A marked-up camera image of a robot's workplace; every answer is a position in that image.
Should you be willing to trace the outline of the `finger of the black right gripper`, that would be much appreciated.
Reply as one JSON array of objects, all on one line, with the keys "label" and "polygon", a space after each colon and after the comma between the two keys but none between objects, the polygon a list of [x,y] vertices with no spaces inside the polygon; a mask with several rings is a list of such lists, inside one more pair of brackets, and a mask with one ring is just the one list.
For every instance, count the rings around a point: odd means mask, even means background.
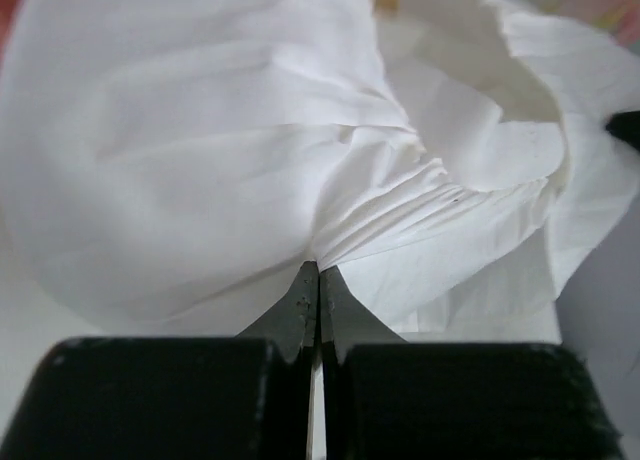
[{"label": "finger of the black right gripper", "polygon": [[605,124],[605,130],[635,150],[640,150],[640,111],[619,112]]}]

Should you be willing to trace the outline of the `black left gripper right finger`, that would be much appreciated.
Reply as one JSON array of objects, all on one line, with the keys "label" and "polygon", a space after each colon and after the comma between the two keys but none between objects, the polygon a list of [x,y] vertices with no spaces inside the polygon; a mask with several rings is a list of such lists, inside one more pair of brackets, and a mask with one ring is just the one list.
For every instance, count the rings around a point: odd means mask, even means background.
[{"label": "black left gripper right finger", "polygon": [[331,459],[619,459],[584,364],[548,343],[411,343],[319,277]]}]

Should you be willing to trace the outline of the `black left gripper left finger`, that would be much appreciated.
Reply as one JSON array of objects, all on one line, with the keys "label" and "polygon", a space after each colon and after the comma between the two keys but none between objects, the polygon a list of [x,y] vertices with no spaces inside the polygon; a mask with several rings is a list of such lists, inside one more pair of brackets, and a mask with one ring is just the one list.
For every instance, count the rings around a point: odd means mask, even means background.
[{"label": "black left gripper left finger", "polygon": [[76,337],[40,361],[6,459],[307,459],[319,271],[234,337]]}]

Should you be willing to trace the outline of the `white skirt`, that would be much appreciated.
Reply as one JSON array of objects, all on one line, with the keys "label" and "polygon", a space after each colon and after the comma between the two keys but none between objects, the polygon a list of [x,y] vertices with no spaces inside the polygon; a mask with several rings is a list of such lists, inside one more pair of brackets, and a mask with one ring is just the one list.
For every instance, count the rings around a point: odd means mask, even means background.
[{"label": "white skirt", "polygon": [[26,0],[1,211],[112,333],[233,333],[301,263],[388,325],[545,309],[622,219],[639,60],[518,0]]}]

